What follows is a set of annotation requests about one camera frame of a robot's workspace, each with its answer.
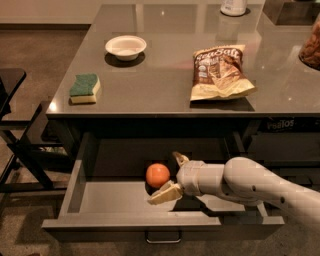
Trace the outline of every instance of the gray table top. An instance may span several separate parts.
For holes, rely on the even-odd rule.
[[[320,71],[298,58],[311,27],[275,26],[262,8],[249,4],[247,15],[227,17],[218,4],[103,5],[48,118],[319,117]],[[141,63],[118,67],[105,43],[126,34],[142,37],[147,48]],[[227,44],[246,45],[243,71],[257,92],[237,100],[190,102],[193,52]],[[96,104],[69,102],[69,89],[81,73],[100,78]]]

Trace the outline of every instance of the open drawer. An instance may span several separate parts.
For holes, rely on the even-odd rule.
[[[150,205],[146,168],[164,162],[174,179],[178,166],[172,151],[223,162],[227,148],[214,138],[96,139],[84,134],[58,219],[47,219],[42,227],[60,241],[176,243],[264,239],[284,224],[282,217],[210,195]]]

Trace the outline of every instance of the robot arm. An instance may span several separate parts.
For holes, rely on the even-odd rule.
[[[174,154],[180,165],[177,184],[152,195],[151,204],[179,199],[183,193],[210,194],[248,206],[264,201],[320,230],[320,193],[291,183],[248,158],[235,157],[223,165],[188,161],[179,153]],[[175,191],[176,196],[168,197],[169,191]]]

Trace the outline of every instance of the table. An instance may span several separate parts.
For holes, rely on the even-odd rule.
[[[262,7],[248,5],[250,14],[235,19],[217,4],[102,6],[47,111],[62,125],[69,154],[75,157],[83,126],[71,123],[85,119],[319,117],[320,73],[297,57],[310,27],[275,26]],[[123,34],[146,40],[139,65],[118,68],[106,55],[104,44]],[[225,44],[246,45],[243,70],[258,91],[239,100],[190,103],[192,53]],[[86,72],[100,77],[98,102],[73,106],[68,91],[75,75]]]
[[[96,241],[110,239],[110,233],[111,240],[128,235],[138,239],[146,233],[150,240],[153,231],[177,234],[171,242],[180,240],[180,232],[191,238],[192,231],[200,232],[201,239],[237,235],[260,239],[262,227],[267,236],[283,224],[281,218],[260,212],[258,221],[231,218],[226,227],[221,219],[199,211],[212,198],[198,198],[204,200],[200,204],[186,199],[161,209],[144,200],[148,164],[165,162],[174,177],[172,150],[217,163],[244,154],[273,167],[295,167],[297,160],[300,167],[319,167],[319,136],[314,130],[299,135],[260,132],[264,119],[320,116],[320,73],[298,59],[311,28],[273,25],[261,3],[249,4],[249,14],[237,18],[222,15],[219,7],[216,3],[101,7],[47,111],[68,154],[76,159],[58,219],[43,224],[58,239]],[[104,50],[109,39],[125,34],[147,42],[136,63],[120,63]],[[226,44],[246,45],[243,70],[258,91],[232,101],[190,102],[193,52]],[[69,89],[80,73],[99,76],[102,86],[96,104],[70,104]],[[280,154],[292,153],[295,147],[299,153],[305,151],[298,158]],[[208,211],[221,210],[213,208]],[[222,211],[230,209],[245,212],[228,204]],[[243,225],[233,233],[235,223]]]

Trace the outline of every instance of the chair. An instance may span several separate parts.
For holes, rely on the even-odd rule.
[[[23,69],[0,69],[0,136],[13,152],[0,176],[0,193],[65,189],[66,182],[53,182],[44,171],[69,172],[73,166],[66,154],[47,150],[63,148],[45,115],[50,102],[41,102],[31,120],[2,120],[11,112],[10,100],[25,78]],[[13,130],[24,130],[20,139],[14,136]],[[7,182],[11,171],[21,166],[18,160],[38,180],[37,183]]]

